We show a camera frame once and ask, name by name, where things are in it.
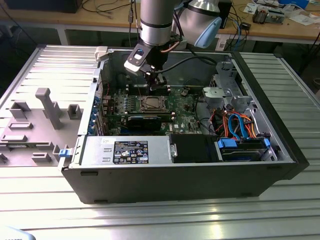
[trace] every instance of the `floor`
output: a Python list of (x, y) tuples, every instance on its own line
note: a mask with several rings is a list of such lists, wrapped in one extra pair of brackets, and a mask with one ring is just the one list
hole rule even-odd
[[(10, 85), (14, 77), (22, 68), (28, 54), (31, 54), (35, 49), (35, 45), (28, 39), (27, 35), (19, 28), (14, 27), (11, 29), (13, 32), (12, 38), (0, 37), (0, 95), (2, 95), (7, 87)], [(38, 43), (38, 44), (52, 44), (59, 45), (59, 37), (54, 29), (48, 28), (25, 28), (25, 31)], [(113, 47), (129, 47), (128, 34), (123, 32), (95, 32), (83, 30), (68, 30), (67, 31), (71, 45), (78, 46), (113, 46)], [(131, 34), (131, 42), (136, 44), (137, 35)], [(213, 42), (208, 50), (215, 49), (216, 42)], [(247, 41), (238, 51), (246, 52), (247, 47), (254, 45), (253, 51), (256, 53), (278, 53), (291, 65), (294, 70), (298, 70), (301, 63), (306, 58), (308, 46), (304, 44), (293, 43), (272, 43), (272, 42), (253, 42)], [(320, 78), (320, 57), (308, 66), (301, 76), (309, 88), (315, 93), (320, 89), (320, 85), (314, 83), (315, 78)]]

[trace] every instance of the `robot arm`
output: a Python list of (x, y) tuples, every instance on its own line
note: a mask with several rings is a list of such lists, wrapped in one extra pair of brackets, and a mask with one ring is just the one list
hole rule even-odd
[[(177, 39), (179, 28), (173, 26), (173, 16), (175, 7), (183, 2), (185, 0), (141, 0), (141, 40), (124, 66), (134, 74), (142, 71), (151, 90), (167, 84), (156, 72), (163, 69), (170, 49), (180, 42), (180, 38)], [(213, 41), (221, 24), (218, 2), (193, 0), (179, 9), (179, 22), (188, 43), (206, 48)]]

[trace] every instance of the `black box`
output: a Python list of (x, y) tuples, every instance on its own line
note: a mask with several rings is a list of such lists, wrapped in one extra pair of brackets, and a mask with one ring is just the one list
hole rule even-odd
[(231, 0), (220, 0), (218, 3), (218, 7), (220, 9), (219, 17), (222, 19), (220, 29), (224, 29), (226, 26), (231, 6)]
[(74, 14), (82, 0), (4, 0), (9, 9), (50, 11)]

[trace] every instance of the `desk clutter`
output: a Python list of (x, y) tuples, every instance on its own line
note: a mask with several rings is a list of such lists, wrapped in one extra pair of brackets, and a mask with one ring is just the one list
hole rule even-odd
[(302, 25), (320, 23), (319, 12), (306, 11), (309, 0), (253, 0), (248, 3), (243, 12), (252, 14), (252, 21), (256, 24), (282, 24), (289, 18)]

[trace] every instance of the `side panel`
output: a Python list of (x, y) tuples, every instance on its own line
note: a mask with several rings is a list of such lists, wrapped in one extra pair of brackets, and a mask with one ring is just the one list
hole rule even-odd
[(293, 164), (65, 169), (85, 204), (255, 197)]
[(238, 65), (238, 71), (243, 74), (247, 84), (252, 90), (252, 93), (256, 97), (258, 103), (261, 108), (263, 109), (265, 115), (269, 119), (271, 125), (273, 126), (274, 130), (278, 134), (281, 142), (283, 143), (284, 147), (288, 151), (290, 157), (296, 162), (294, 163), (295, 168), (293, 171), (289, 172), (285, 178), (283, 179), (292, 179), (298, 173), (303, 171), (305, 168), (309, 166), (309, 163), (300, 150), (299, 146), (295, 142), (294, 138), (291, 136), (290, 132), (288, 131), (286, 125), (279, 117), (277, 111), (274, 109), (272, 103), (266, 96), (264, 90), (261, 88), (260, 84), (258, 83), (257, 79), (255, 78), (254, 74), (249, 69), (248, 65), (242, 58), (241, 54), (238, 52), (234, 52), (232, 54), (233, 58), (235, 59)]

